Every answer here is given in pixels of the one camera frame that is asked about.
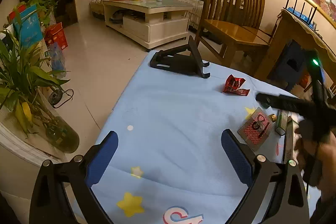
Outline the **person's right hand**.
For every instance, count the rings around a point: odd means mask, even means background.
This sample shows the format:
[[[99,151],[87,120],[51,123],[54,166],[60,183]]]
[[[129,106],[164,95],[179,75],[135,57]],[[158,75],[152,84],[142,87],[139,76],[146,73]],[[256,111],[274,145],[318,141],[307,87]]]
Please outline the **person's right hand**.
[[[297,160],[300,169],[306,165],[306,155],[315,156],[322,163],[322,176],[317,188],[321,191],[321,201],[327,202],[335,197],[335,135],[331,131],[326,143],[317,144],[314,141],[303,138],[295,144],[298,151]]]

